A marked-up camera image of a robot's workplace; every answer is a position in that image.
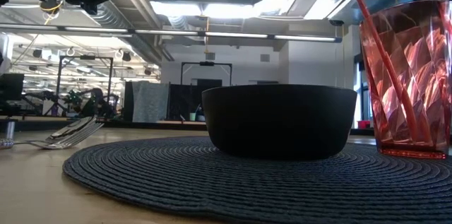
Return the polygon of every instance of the metal fork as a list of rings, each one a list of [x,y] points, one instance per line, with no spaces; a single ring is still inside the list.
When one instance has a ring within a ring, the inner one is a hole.
[[[24,141],[18,141],[14,142],[15,145],[18,144],[30,144],[32,146],[37,146],[43,149],[49,149],[49,150],[61,150],[66,149],[69,147],[72,147],[81,141],[87,139],[87,137],[94,134],[98,129],[100,129],[102,126],[104,126],[103,123],[96,123],[91,126],[86,126],[77,133],[74,133],[70,136],[64,137],[60,141],[56,142],[49,142],[46,140],[24,140]]]

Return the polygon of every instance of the table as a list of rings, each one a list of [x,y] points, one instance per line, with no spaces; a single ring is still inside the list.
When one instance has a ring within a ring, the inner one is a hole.
[[[16,140],[45,138],[53,131],[17,132]],[[99,143],[207,136],[207,131],[101,129],[74,148],[43,151],[29,145],[0,151],[0,223],[5,224],[163,224],[218,223],[130,206],[85,189],[62,174],[63,162],[82,148]],[[375,143],[372,137],[351,136],[355,143]]]

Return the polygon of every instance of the woven placemat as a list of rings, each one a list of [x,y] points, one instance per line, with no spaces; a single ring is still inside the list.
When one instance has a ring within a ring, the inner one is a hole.
[[[347,144],[326,160],[237,158],[208,137],[106,143],[70,157],[84,186],[175,214],[264,223],[451,223],[452,161]]]

